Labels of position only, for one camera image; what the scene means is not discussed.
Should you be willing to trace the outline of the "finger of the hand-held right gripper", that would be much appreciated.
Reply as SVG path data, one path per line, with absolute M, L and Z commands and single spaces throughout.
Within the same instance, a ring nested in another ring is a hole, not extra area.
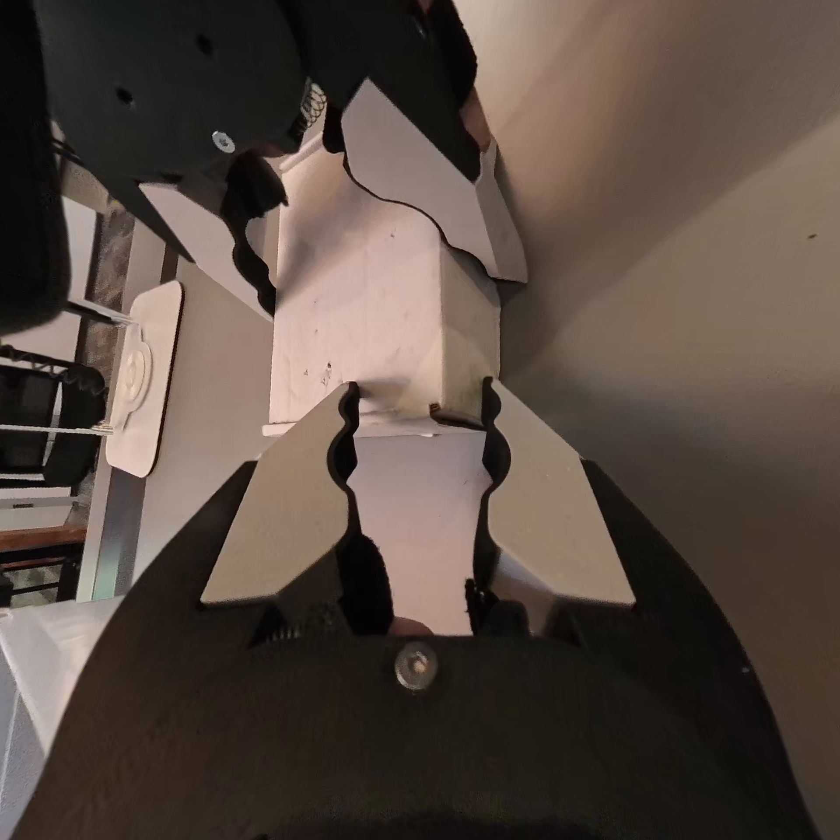
M 429 217 L 446 243 L 476 258 L 489 277 L 528 282 L 522 240 L 496 178 L 495 141 L 479 153 L 471 181 L 369 79 L 341 125 L 349 173 L 365 190 Z
M 275 315 L 277 224 L 287 194 L 268 160 L 236 160 L 225 171 L 141 190 L 202 273 L 261 317 Z

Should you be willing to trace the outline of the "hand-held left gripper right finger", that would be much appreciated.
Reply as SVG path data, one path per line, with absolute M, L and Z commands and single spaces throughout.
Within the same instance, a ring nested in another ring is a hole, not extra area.
M 480 624 L 553 632 L 571 608 L 637 599 L 582 458 L 498 379 L 482 384 Z

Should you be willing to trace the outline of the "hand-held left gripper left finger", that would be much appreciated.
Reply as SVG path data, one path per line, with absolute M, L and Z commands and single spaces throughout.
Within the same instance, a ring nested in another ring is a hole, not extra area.
M 258 459 L 202 602 L 337 602 L 361 532 L 348 480 L 360 388 L 339 385 Z

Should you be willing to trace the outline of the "white cardboard box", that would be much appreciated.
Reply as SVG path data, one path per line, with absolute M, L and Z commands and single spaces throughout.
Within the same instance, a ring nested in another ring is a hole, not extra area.
M 415 209 L 356 185 L 316 138 L 280 164 L 268 424 L 291 430 L 339 386 L 360 390 L 364 437 L 481 428 L 501 367 L 497 283 Z

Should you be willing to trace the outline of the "person's right hand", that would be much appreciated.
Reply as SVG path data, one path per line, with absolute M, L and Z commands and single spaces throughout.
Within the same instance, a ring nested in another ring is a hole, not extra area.
M 476 142 L 479 152 L 486 153 L 494 141 L 494 136 L 475 87 L 470 89 L 459 109 L 459 115 L 468 134 Z

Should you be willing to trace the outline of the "wooden shelf board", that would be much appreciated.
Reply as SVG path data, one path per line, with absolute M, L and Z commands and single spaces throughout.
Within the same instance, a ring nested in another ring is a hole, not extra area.
M 64 525 L 1 531 L 1 562 L 23 562 L 65 557 L 83 548 L 85 526 Z

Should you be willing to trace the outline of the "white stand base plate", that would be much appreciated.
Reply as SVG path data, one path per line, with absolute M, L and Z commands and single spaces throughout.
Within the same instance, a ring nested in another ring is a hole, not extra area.
M 106 460 L 137 478 L 152 472 L 159 454 L 183 302 L 182 284 L 166 282 L 136 297 L 120 324 Z

